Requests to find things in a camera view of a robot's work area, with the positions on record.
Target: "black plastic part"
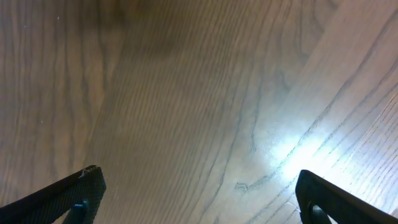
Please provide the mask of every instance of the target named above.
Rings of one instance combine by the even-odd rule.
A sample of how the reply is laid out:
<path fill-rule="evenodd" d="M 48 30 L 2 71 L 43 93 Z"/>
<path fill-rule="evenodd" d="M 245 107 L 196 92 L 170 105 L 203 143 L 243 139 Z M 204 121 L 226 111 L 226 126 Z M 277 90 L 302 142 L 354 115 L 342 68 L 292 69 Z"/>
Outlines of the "black plastic part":
<path fill-rule="evenodd" d="M 23 199 L 0 208 L 0 224 L 53 223 L 70 208 L 87 202 L 80 223 L 91 224 L 106 186 L 101 168 L 89 166 Z"/>
<path fill-rule="evenodd" d="M 398 223 L 396 218 L 308 170 L 301 171 L 295 191 L 304 224 L 327 223 L 327 215 L 339 224 Z"/>

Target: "black object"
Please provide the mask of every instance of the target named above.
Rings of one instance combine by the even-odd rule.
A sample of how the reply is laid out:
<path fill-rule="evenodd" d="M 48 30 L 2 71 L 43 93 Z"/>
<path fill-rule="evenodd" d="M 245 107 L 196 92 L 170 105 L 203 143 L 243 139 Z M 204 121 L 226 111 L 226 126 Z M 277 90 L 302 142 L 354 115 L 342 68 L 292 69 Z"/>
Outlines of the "black object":
<path fill-rule="evenodd" d="M 100 167 L 89 166 L 23 199 L 0 208 L 0 224 L 91 224 L 106 186 Z"/>
<path fill-rule="evenodd" d="M 339 224 L 398 223 L 398 219 L 308 170 L 301 171 L 295 191 L 304 224 L 329 224 L 328 215 Z"/>

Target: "dark brown wood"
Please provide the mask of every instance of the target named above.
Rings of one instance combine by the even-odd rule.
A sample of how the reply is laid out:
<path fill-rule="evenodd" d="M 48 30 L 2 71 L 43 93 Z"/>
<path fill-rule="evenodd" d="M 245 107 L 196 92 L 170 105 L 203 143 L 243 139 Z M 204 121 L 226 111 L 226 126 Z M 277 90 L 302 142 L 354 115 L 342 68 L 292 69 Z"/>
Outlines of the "dark brown wood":
<path fill-rule="evenodd" d="M 97 223 L 297 223 L 300 169 L 396 209 L 396 0 L 0 2 L 2 205 L 96 164 Z"/>

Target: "wood grain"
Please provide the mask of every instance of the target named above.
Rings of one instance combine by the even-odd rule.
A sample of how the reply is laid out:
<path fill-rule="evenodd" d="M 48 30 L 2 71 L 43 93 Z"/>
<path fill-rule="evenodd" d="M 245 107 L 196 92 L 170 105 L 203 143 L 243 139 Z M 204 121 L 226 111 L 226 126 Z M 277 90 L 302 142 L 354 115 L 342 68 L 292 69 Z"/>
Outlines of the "wood grain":
<path fill-rule="evenodd" d="M 96 164 L 96 223 L 299 223 L 301 169 L 398 207 L 398 1 L 0 2 L 2 205 Z"/>

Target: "wooden surface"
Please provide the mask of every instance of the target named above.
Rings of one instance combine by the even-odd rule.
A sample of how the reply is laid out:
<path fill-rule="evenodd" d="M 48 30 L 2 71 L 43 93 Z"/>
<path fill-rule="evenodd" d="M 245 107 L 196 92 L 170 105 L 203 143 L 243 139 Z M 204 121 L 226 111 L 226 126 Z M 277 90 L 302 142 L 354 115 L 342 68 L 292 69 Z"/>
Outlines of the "wooden surface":
<path fill-rule="evenodd" d="M 96 164 L 96 223 L 298 223 L 301 169 L 398 208 L 397 0 L 0 10 L 0 205 Z"/>

